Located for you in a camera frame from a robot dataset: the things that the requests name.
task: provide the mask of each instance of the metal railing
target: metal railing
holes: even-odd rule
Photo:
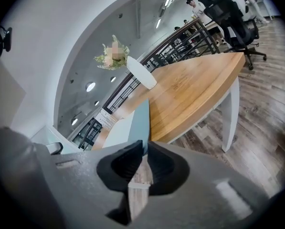
[[[220,53],[215,41],[197,18],[171,34],[140,63],[152,72],[156,68],[200,57],[209,52],[211,54]],[[139,84],[140,82],[133,74],[129,73],[104,103],[103,108],[112,114]]]

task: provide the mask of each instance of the table top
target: table top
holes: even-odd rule
[[[242,52],[205,55],[153,71],[157,85],[140,84],[113,113],[120,120],[149,98],[150,139],[169,142],[201,119],[230,88],[245,64]],[[102,129],[93,149],[102,148],[108,131]]]

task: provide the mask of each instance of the white table leg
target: white table leg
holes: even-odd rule
[[[228,151],[232,144],[234,132],[236,130],[239,114],[239,79],[238,77],[233,82],[229,89],[227,97],[222,102],[223,115],[223,144],[224,152]]]

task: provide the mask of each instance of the ceiling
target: ceiling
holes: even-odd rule
[[[126,76],[126,67],[114,71],[97,67],[98,63],[94,57],[103,54],[102,43],[109,45],[114,34],[122,44],[130,48],[130,55],[138,58],[148,48],[149,38],[156,37],[160,31],[165,35],[163,32],[165,21],[169,20],[173,4],[166,9],[160,27],[155,29],[160,8],[165,1],[131,0],[106,18],[87,39],[67,75],[63,88],[58,114],[58,131],[62,135],[67,137],[80,122],[86,119],[88,113],[94,113],[101,108]],[[113,76],[116,80],[111,83],[110,78]],[[85,86],[88,82],[95,82],[95,87],[87,93]],[[95,101],[100,101],[98,106],[94,105]],[[77,124],[71,126],[72,117],[78,113],[80,114],[77,116]]]

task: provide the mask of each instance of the man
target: man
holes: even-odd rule
[[[199,17],[199,19],[204,25],[211,22],[211,19],[206,14],[204,14],[205,7],[203,4],[200,4],[200,3],[196,4],[195,1],[193,0],[187,0],[186,4],[193,7],[193,10],[192,10],[193,15]],[[215,40],[217,46],[220,45],[220,41],[223,42],[223,44],[226,44],[225,40],[223,39],[223,35],[221,34],[217,26],[208,30],[208,32]]]
[[[268,24],[269,21],[267,21],[260,12],[260,8],[258,6],[258,3],[256,2],[256,0],[244,0],[246,3],[249,3],[250,5],[253,6],[254,10],[255,10],[255,15],[257,20],[261,23],[261,24]]]

